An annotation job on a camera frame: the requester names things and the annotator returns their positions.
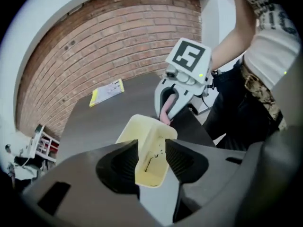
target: paper document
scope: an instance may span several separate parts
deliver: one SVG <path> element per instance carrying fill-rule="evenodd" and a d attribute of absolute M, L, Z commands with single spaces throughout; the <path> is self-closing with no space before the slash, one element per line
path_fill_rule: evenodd
<path fill-rule="evenodd" d="M 93 90 L 93 95 L 91 97 L 89 106 L 92 107 L 123 92 L 124 86 L 121 79 L 113 81 L 106 86 L 98 87 L 97 89 Z"/>

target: cable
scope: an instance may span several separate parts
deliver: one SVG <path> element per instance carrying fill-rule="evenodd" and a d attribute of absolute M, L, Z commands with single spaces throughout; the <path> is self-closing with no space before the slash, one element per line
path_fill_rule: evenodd
<path fill-rule="evenodd" d="M 209 108 L 209 106 L 204 102 L 203 97 L 202 97 L 202 101 L 203 101 L 203 103 L 205 104 L 205 106 L 206 106 L 207 108 Z"/>
<path fill-rule="evenodd" d="M 24 167 L 25 166 L 25 164 L 29 161 L 29 159 L 30 159 L 30 157 L 29 158 L 27 158 L 27 160 L 26 160 L 26 162 L 21 166 L 21 167 Z"/>

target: gray table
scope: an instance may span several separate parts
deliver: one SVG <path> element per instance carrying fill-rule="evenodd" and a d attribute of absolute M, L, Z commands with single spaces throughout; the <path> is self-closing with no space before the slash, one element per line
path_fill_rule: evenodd
<path fill-rule="evenodd" d="M 75 105 L 60 140 L 57 163 L 93 149 L 115 143 L 128 120 L 134 114 L 155 116 L 154 90 L 160 78 L 149 73 L 124 82 L 125 92 L 92 108 L 91 95 Z M 175 118 L 172 126 L 178 139 L 214 146 L 204 128 L 186 108 Z"/>

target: black cable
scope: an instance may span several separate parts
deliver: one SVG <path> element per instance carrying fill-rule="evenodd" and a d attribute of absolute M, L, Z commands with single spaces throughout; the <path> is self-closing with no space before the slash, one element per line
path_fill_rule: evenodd
<path fill-rule="evenodd" d="M 201 98 L 202 98 L 202 101 L 203 101 L 203 103 L 205 104 L 205 106 L 206 106 L 207 108 L 209 108 L 209 106 L 204 102 L 203 97 L 201 97 Z"/>

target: camouflage belt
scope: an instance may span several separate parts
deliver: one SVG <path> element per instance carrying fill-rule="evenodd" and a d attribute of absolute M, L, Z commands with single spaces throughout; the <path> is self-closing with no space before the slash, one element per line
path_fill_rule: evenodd
<path fill-rule="evenodd" d="M 273 96 L 271 95 L 270 90 L 262 83 L 262 81 L 252 74 L 245 64 L 241 66 L 241 73 L 245 80 L 245 88 L 251 92 L 251 94 L 260 101 L 263 106 L 266 108 L 270 116 L 277 120 L 278 115 L 280 113 L 280 108 L 276 104 Z M 279 124 L 279 129 L 284 129 L 286 127 L 286 123 L 284 118 Z"/>

